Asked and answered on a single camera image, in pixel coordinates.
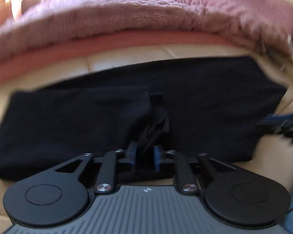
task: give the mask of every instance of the gray plastic base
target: gray plastic base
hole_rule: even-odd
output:
[[[243,230],[211,216],[195,196],[184,196],[173,186],[121,186],[119,191],[98,196],[89,210],[58,227],[34,229],[18,224],[6,234],[286,234],[276,225],[262,230]]]

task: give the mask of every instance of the circular cover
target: circular cover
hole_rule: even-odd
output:
[[[219,173],[206,188],[204,202],[225,222],[240,227],[265,227],[283,219],[290,195],[273,180],[233,171]]]
[[[88,204],[88,192],[65,174],[57,173],[52,179],[28,178],[11,186],[5,192],[3,205],[12,221],[47,227],[78,216]]]

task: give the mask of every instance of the white logo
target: white logo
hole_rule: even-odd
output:
[[[152,191],[152,189],[151,188],[149,188],[149,187],[146,187],[146,188],[144,188],[144,190],[143,190],[144,192],[147,192],[147,193],[149,193],[149,192],[151,192]]]

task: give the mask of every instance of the ribbed pink blanket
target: ribbed pink blanket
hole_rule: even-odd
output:
[[[261,49],[264,43],[266,48],[289,53],[287,38],[293,30],[284,25],[293,18],[276,21],[277,13],[257,11],[258,1],[245,1],[250,4],[242,0],[48,0],[0,27],[0,61],[48,44],[125,29],[206,31],[252,49]],[[293,11],[293,5],[274,1],[278,8]]]

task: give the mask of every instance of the folded black cloth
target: folded black cloth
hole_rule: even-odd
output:
[[[255,125],[275,111],[286,89],[250,57],[218,57],[130,65],[63,81],[29,98],[16,94],[0,129],[0,178],[18,180],[85,152],[102,156],[148,139],[141,134],[165,116],[149,92],[161,93],[168,108],[166,150],[236,162],[252,158]]]
[[[157,99],[146,87],[14,94],[0,128],[0,178],[20,180],[83,153],[126,149],[165,119]]]

